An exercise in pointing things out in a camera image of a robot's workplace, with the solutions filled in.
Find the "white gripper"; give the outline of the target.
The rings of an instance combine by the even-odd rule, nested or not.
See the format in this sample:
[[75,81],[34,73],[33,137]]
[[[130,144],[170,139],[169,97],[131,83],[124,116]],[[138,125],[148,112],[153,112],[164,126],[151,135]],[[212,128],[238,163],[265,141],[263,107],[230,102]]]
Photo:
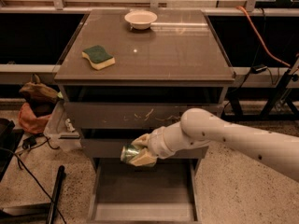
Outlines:
[[132,142],[132,145],[136,147],[148,146],[148,148],[143,148],[129,160],[129,163],[133,166],[154,165],[157,158],[166,159],[175,154],[164,141],[164,128],[158,128],[151,134],[142,134]]

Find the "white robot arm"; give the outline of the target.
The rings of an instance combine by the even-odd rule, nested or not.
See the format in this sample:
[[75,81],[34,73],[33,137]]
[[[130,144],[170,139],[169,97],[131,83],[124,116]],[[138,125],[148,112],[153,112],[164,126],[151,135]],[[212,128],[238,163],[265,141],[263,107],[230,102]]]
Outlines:
[[183,113],[180,121],[146,133],[132,142],[141,151],[130,160],[149,165],[176,152],[223,143],[277,172],[299,181],[299,138],[224,121],[200,108]]

